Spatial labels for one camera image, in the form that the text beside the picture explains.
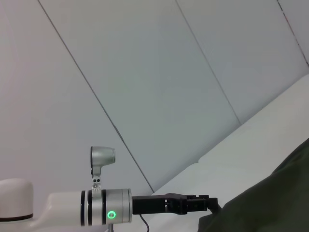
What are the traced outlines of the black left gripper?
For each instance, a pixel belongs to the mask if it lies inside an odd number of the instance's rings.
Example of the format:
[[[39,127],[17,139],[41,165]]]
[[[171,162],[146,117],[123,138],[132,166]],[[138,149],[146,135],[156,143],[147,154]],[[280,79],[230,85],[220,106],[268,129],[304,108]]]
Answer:
[[[182,195],[168,193],[164,195],[132,197],[132,212],[134,215],[171,213],[186,215],[189,212],[210,210],[212,214],[221,211],[217,198],[208,195]]]

